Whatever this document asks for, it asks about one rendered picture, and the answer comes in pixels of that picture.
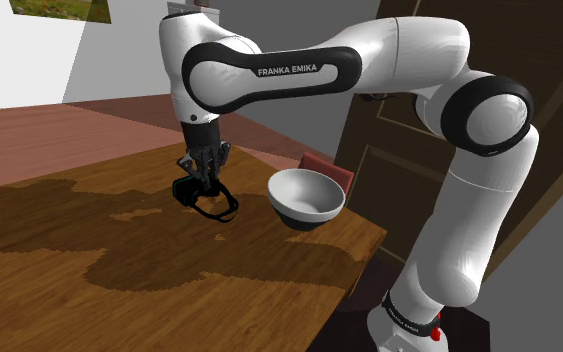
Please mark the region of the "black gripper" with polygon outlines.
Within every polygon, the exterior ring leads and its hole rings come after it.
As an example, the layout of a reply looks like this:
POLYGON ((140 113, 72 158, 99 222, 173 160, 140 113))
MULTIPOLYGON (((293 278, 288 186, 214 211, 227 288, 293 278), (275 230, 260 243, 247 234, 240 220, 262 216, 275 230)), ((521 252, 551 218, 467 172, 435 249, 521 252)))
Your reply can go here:
POLYGON ((187 173, 181 184, 197 195, 204 190, 211 192, 216 188, 221 167, 227 162, 231 144, 221 140, 220 125, 217 119, 202 124, 182 122, 181 128, 188 149, 186 154, 177 161, 177 164, 187 173), (206 184, 205 162, 207 166, 206 184))

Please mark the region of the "white bowl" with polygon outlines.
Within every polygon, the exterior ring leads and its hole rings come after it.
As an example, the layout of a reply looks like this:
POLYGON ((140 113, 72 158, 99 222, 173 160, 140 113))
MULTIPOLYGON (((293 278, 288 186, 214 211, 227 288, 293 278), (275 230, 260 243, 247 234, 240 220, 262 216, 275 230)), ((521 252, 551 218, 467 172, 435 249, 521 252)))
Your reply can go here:
POLYGON ((336 217, 346 195, 332 178, 308 169, 276 172, 267 183, 269 202, 281 221, 298 231, 311 231, 336 217))

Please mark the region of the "red chair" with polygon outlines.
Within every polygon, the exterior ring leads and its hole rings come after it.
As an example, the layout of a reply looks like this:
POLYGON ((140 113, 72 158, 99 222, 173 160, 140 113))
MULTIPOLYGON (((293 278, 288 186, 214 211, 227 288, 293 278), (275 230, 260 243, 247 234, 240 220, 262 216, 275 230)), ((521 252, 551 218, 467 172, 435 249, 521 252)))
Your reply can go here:
POLYGON ((330 177, 340 185, 345 194, 348 194, 354 178, 353 172, 324 161, 309 152, 303 154, 298 167, 316 171, 330 177))

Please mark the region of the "wooden table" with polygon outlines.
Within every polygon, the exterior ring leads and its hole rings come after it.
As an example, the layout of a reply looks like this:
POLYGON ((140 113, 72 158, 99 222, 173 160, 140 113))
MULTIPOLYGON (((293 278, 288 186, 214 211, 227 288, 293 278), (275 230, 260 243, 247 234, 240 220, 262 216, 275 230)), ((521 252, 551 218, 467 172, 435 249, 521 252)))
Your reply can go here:
POLYGON ((228 223, 171 193, 174 145, 0 186, 0 352, 306 352, 384 237, 343 210, 286 227, 233 149, 228 223))

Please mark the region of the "dark brown door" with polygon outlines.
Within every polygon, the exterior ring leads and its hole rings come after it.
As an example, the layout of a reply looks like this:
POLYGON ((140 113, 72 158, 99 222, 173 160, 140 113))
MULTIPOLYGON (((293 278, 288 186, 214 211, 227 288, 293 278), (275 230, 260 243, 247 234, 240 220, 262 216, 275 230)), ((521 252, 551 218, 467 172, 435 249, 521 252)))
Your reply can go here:
MULTIPOLYGON (((461 21, 472 39, 470 66, 533 95, 538 152, 499 232, 488 265, 495 270, 563 195, 563 0, 381 0, 378 13, 461 21)), ((354 173, 349 208, 386 230, 389 256, 408 257, 453 153, 421 124, 411 95, 353 98, 335 162, 354 173)))

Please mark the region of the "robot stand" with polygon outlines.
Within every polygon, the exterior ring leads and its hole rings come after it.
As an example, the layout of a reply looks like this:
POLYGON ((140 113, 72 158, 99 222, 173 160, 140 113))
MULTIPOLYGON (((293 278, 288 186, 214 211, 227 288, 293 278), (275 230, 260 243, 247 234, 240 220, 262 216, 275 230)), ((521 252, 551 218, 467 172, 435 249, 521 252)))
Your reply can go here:
POLYGON ((441 329, 449 352, 491 352, 490 323, 467 308, 444 307, 441 329))

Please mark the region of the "green wall picture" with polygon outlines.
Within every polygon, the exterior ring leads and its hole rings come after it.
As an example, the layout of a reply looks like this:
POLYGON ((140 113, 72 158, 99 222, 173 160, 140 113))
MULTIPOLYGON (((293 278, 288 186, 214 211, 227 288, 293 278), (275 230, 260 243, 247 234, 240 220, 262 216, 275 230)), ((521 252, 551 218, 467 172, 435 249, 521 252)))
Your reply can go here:
POLYGON ((108 0, 8 0, 14 14, 111 23, 108 0))

